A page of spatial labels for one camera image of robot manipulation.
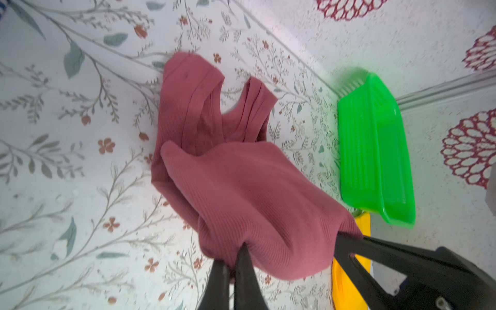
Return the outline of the maroon tank top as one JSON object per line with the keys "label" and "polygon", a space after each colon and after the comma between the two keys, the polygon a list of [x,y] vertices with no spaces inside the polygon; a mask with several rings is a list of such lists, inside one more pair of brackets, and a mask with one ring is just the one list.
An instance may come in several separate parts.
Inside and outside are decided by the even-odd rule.
{"label": "maroon tank top", "polygon": [[266,140],[276,97],[250,78],[222,114],[224,77],[179,52],[164,68],[152,184],[198,233],[205,256],[233,267],[246,245],[281,280],[327,269],[338,233],[361,238],[352,215]]}

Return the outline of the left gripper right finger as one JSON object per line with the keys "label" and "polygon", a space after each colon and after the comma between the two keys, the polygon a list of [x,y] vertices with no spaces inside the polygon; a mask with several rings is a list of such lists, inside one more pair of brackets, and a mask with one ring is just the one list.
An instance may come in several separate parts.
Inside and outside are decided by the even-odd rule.
{"label": "left gripper right finger", "polygon": [[234,309],[269,309],[260,290],[247,244],[243,244],[238,252],[234,280]]}

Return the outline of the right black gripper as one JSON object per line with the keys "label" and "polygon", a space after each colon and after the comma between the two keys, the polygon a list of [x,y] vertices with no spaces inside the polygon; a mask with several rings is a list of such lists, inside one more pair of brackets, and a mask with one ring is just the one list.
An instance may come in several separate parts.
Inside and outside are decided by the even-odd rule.
{"label": "right black gripper", "polygon": [[[355,255],[405,272],[399,292],[386,293]],[[370,309],[495,309],[495,279],[446,247],[432,251],[340,232],[334,257]]]}

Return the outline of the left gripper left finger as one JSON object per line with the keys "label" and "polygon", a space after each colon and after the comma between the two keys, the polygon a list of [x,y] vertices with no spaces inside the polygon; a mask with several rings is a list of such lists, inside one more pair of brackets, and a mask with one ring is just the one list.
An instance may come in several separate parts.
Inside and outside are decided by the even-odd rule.
{"label": "left gripper left finger", "polygon": [[230,281],[229,266],[221,260],[215,260],[197,310],[228,310]]}

